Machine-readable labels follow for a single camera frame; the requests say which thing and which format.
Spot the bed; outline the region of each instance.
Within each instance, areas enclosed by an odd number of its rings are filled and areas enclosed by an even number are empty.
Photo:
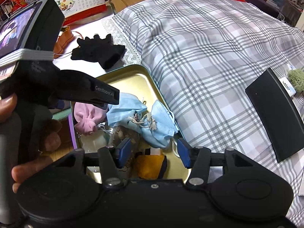
[[[304,33],[233,0],[146,0],[107,23],[138,52],[190,145],[235,148],[284,178],[294,190],[287,217],[300,225],[304,150],[277,163],[245,88],[268,67],[278,77],[286,63],[302,68]],[[293,101],[303,116],[304,97]]]

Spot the pink pouch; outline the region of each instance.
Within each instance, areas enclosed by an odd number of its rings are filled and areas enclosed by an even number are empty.
[[[97,108],[92,104],[75,103],[74,117],[78,122],[74,127],[78,133],[91,135],[97,130],[96,124],[101,123],[106,118],[106,110]]]

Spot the screen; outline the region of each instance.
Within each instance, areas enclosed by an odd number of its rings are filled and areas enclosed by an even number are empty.
[[[16,50],[22,33],[35,11],[32,7],[17,17],[9,20],[0,32],[0,58]]]

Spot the blue gripper pad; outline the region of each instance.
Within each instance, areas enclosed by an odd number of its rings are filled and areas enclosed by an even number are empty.
[[[192,161],[190,158],[190,150],[192,147],[184,139],[180,138],[177,140],[177,152],[183,162],[185,168],[192,168]]]
[[[117,168],[123,168],[131,155],[131,139],[126,137],[115,149]]]

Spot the black rectangular object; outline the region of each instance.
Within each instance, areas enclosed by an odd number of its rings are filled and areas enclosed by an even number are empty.
[[[271,68],[266,69],[245,92],[266,129],[278,162],[304,148],[304,123]]]

